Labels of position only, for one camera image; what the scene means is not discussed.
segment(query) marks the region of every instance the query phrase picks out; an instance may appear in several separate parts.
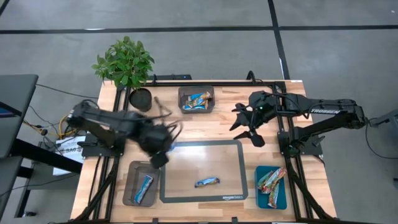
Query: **table leg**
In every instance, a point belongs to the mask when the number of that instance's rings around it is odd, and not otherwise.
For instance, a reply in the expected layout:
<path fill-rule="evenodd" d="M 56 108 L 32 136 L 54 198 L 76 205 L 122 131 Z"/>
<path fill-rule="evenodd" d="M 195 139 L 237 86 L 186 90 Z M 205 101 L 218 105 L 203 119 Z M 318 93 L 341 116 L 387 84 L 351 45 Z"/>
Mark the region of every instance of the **table leg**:
<path fill-rule="evenodd" d="M 80 174 L 83 164 L 63 157 L 54 152 L 47 151 L 28 142 L 16 139 L 12 145 L 12 155 L 20 155 L 26 159 L 42 162 L 44 164 Z"/>

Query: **black desk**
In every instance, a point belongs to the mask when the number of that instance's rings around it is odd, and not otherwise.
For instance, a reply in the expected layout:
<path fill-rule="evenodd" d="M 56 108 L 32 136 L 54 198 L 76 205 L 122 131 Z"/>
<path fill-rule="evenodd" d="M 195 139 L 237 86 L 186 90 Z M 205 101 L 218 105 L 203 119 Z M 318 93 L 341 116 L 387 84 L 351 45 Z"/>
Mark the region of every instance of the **black desk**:
<path fill-rule="evenodd" d="M 22 116 L 0 118 L 0 219 L 7 205 L 10 190 L 17 176 L 30 178 L 32 169 L 21 167 L 22 159 L 42 162 L 53 167 L 79 174 L 82 164 L 56 153 L 47 151 L 28 142 L 17 139 L 32 99 L 37 75 L 0 75 L 0 101 L 22 112 Z M 21 217 L 26 205 L 24 194 L 16 217 Z"/>

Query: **potted plant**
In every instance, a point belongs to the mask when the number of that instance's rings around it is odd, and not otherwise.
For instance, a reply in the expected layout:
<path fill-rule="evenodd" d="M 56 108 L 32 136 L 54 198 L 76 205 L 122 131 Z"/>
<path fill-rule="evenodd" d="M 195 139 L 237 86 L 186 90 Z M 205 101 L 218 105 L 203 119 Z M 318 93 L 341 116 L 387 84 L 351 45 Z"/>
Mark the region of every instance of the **potted plant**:
<path fill-rule="evenodd" d="M 134 43 L 128 36 L 118 40 L 105 52 L 105 58 L 97 55 L 98 64 L 91 66 L 95 74 L 112 80 L 116 87 L 120 85 L 132 88 L 129 96 L 130 104 L 142 112 L 152 107 L 152 95 L 149 90 L 141 88 L 148 79 L 148 71 L 152 71 L 154 59 L 144 49 L 141 41 Z"/>

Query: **white paper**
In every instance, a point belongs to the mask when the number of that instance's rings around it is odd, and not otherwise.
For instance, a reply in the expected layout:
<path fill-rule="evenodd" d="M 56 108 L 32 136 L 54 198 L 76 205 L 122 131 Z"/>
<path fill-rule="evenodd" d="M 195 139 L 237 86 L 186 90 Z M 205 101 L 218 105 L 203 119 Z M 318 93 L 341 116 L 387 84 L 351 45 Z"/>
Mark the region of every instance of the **white paper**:
<path fill-rule="evenodd" d="M 61 146 L 58 148 L 57 151 L 55 151 L 57 154 L 62 153 L 63 156 L 73 159 L 74 161 L 77 161 L 79 163 L 83 163 L 83 157 L 81 156 L 81 152 L 83 150 L 82 147 L 80 147 L 77 142 L 80 141 L 85 141 L 86 136 L 79 136 L 75 137 L 72 140 L 70 140 L 73 137 L 65 138 L 62 140 L 57 140 L 55 143 L 56 144 L 61 144 Z M 52 171 L 52 175 L 63 175 L 63 174 L 69 174 L 69 171 L 55 168 Z"/>

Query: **plant pot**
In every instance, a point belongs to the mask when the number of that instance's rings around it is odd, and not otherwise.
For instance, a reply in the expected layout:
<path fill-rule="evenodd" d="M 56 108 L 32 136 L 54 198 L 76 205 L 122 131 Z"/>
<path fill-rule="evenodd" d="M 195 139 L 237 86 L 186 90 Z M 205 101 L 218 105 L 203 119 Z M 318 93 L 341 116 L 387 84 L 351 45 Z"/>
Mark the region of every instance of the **plant pot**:
<path fill-rule="evenodd" d="M 152 107 L 152 94 L 145 88 L 134 90 L 129 96 L 130 104 L 141 112 L 149 111 Z"/>

